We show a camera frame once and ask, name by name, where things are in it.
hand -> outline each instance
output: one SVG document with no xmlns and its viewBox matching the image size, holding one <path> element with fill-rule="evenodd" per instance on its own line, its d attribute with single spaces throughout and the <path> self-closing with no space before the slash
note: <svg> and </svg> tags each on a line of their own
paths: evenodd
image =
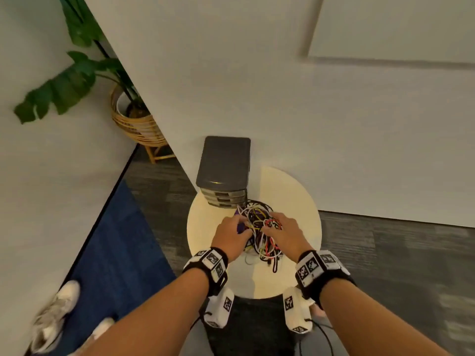
<svg viewBox="0 0 475 356">
<path fill-rule="evenodd" d="M 237 232 L 238 223 L 248 221 L 243 215 L 225 217 L 217 226 L 216 233 L 211 242 L 211 247 L 223 250 L 228 256 L 228 263 L 233 262 L 241 255 L 247 240 L 252 236 L 252 230 L 247 229 L 243 233 Z"/>
<path fill-rule="evenodd" d="M 266 236 L 270 236 L 274 239 L 285 256 L 297 263 L 302 253 L 313 250 L 313 247 L 305 239 L 304 233 L 298 227 L 295 219 L 288 218 L 280 212 L 271 212 L 270 215 L 280 221 L 282 230 L 264 226 L 262 232 Z"/>
</svg>

whiteboard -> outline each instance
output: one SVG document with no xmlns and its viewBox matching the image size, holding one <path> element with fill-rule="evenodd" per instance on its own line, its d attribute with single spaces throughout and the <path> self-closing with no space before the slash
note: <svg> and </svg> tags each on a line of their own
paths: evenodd
<svg viewBox="0 0 475 356">
<path fill-rule="evenodd" d="M 324 0 L 309 56 L 475 62 L 475 0 Z"/>
</svg>

white sneaker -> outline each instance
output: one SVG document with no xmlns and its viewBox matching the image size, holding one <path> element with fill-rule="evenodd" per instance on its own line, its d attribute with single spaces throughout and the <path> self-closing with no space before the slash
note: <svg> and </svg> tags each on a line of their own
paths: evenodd
<svg viewBox="0 0 475 356">
<path fill-rule="evenodd" d="M 76 306 L 79 291 L 79 282 L 66 282 L 48 305 L 35 316 L 30 345 L 33 354 L 45 354 L 57 346 L 61 339 L 64 317 Z"/>
<path fill-rule="evenodd" d="M 74 351 L 72 354 L 68 356 L 79 356 L 82 354 L 86 349 L 91 346 L 91 344 L 96 341 L 105 331 L 107 331 L 110 326 L 114 324 L 114 320 L 110 317 L 107 317 L 101 321 L 101 323 L 94 329 L 91 336 L 87 338 L 87 340 L 82 344 L 80 348 Z"/>
</svg>

potted plant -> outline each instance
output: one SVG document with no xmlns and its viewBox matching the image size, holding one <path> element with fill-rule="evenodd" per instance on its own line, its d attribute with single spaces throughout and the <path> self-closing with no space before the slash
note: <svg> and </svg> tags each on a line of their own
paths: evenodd
<svg viewBox="0 0 475 356">
<path fill-rule="evenodd" d="M 142 101 L 119 59 L 110 57 L 100 41 L 104 34 L 84 0 L 59 0 L 68 26 L 71 41 L 76 46 L 95 45 L 104 59 L 92 60 L 85 53 L 69 51 L 73 64 L 41 86 L 28 92 L 14 112 L 23 124 L 43 119 L 51 103 L 59 115 L 66 113 L 83 99 L 94 86 L 97 77 L 114 81 L 112 116 L 116 124 L 136 142 L 143 144 L 151 162 L 174 155 L 156 156 L 161 146 L 167 145 L 163 134 Z M 152 154 L 151 147 L 158 148 Z"/>
</svg>

person's left hand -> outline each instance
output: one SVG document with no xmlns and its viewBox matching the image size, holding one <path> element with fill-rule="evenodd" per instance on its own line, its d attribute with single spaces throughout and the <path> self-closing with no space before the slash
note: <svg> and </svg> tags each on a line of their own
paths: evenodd
<svg viewBox="0 0 475 356">
<path fill-rule="evenodd" d="M 211 247 L 223 250 L 228 256 L 228 263 L 233 262 L 241 255 L 247 240 L 252 236 L 252 230 L 247 229 L 243 233 L 237 232 L 238 223 L 248 221 L 245 216 L 234 215 L 225 217 L 218 225 L 211 242 Z"/>
</svg>

